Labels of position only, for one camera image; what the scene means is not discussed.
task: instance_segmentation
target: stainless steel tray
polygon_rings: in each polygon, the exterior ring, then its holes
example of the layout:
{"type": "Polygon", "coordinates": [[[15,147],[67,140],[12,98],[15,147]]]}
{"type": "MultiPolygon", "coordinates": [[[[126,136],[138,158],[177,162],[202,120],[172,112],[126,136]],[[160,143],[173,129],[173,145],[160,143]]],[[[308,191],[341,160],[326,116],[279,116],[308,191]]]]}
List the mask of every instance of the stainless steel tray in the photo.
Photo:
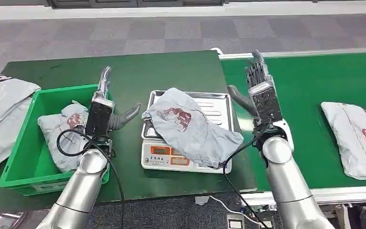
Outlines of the stainless steel tray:
{"type": "MultiPolygon", "coordinates": [[[[164,93],[165,91],[152,91],[149,95],[148,108],[164,93]]],[[[217,124],[226,130],[234,130],[232,102],[229,94],[204,92],[185,93],[197,102],[201,111],[207,116],[207,119],[210,120],[210,122],[217,124]]],[[[162,140],[162,137],[155,131],[150,120],[144,120],[141,137],[148,140],[162,140]]]]}

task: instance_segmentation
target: digital scale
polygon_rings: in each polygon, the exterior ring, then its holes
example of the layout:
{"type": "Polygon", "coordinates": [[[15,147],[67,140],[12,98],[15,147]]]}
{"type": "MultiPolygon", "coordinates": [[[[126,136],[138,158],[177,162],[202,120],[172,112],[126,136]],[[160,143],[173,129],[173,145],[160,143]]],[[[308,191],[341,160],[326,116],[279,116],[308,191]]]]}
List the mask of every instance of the digital scale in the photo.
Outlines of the digital scale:
{"type": "MultiPolygon", "coordinates": [[[[148,108],[154,104],[165,91],[152,91],[149,96],[148,108]]],[[[207,119],[229,131],[234,130],[232,118],[232,102],[229,94],[185,92],[200,106],[207,119]]],[[[141,137],[141,165],[145,169],[173,170],[200,173],[223,173],[223,169],[213,169],[190,161],[181,153],[167,145],[164,139],[155,131],[150,120],[144,120],[141,137]]],[[[226,165],[225,172],[229,173],[232,161],[226,165]]]]}

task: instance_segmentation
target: white cable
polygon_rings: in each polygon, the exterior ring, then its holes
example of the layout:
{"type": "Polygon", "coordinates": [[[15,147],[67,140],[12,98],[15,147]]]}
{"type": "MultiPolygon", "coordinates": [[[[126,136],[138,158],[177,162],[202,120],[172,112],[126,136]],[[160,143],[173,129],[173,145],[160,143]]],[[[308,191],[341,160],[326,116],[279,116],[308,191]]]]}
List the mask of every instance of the white cable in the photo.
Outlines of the white cable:
{"type": "Polygon", "coordinates": [[[222,201],[220,201],[219,199],[217,199],[217,198],[215,198],[215,197],[213,197],[213,196],[210,196],[211,198],[213,198],[214,200],[216,200],[216,201],[218,201],[218,202],[220,202],[221,204],[222,204],[222,206],[226,209],[226,210],[228,210],[229,212],[231,212],[231,213],[234,213],[234,214],[241,214],[241,215],[243,215],[245,218],[247,218],[249,221],[251,221],[252,223],[255,223],[255,224],[259,224],[259,225],[262,225],[262,223],[260,223],[260,222],[256,222],[256,221],[254,221],[254,220],[252,220],[251,218],[249,218],[247,215],[245,215],[244,213],[242,213],[242,212],[239,212],[239,211],[232,211],[232,210],[230,210],[222,201]]]}

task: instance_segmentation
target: green plastic crate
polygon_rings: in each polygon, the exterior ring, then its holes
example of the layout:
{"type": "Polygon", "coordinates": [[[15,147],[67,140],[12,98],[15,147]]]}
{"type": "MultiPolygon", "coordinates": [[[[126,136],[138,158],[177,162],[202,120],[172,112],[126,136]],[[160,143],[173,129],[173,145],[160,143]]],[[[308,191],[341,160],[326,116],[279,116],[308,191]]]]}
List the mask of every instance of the green plastic crate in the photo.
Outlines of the green plastic crate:
{"type": "MultiPolygon", "coordinates": [[[[24,196],[61,191],[73,172],[62,173],[55,166],[44,136],[37,125],[42,115],[61,113],[78,101],[89,108],[96,84],[41,90],[34,93],[19,135],[0,177],[0,187],[13,189],[24,196]]],[[[102,184],[109,180],[109,169],[102,184]]]]}

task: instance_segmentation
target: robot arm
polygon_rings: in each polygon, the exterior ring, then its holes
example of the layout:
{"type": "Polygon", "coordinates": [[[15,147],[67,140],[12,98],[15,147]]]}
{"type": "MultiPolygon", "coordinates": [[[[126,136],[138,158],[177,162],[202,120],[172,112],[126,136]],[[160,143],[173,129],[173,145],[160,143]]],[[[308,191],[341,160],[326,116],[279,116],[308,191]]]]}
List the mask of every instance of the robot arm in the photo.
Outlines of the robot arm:
{"type": "MultiPolygon", "coordinates": [[[[97,148],[85,149],[88,144],[87,139],[84,142],[86,145],[81,144],[81,152],[76,154],[82,154],[77,170],[37,229],[85,228],[102,186],[103,175],[109,167],[106,156],[108,157],[111,153],[110,131],[121,129],[139,113],[141,104],[135,105],[124,114],[113,114],[114,102],[106,98],[110,70],[110,67],[106,67],[102,72],[98,90],[91,101],[85,129],[85,134],[102,152],[97,148]]],[[[66,130],[58,136],[59,150],[59,138],[67,131],[75,130],[66,130]]]]}
{"type": "Polygon", "coordinates": [[[37,229],[85,228],[106,168],[107,159],[99,150],[84,153],[78,169],[37,229]]]}
{"type": "Polygon", "coordinates": [[[272,76],[261,54],[252,53],[247,71],[249,98],[233,85],[231,97],[254,118],[256,147],[266,162],[267,179],[286,229],[334,229],[323,215],[293,158],[294,144],[282,118],[272,76]]]}

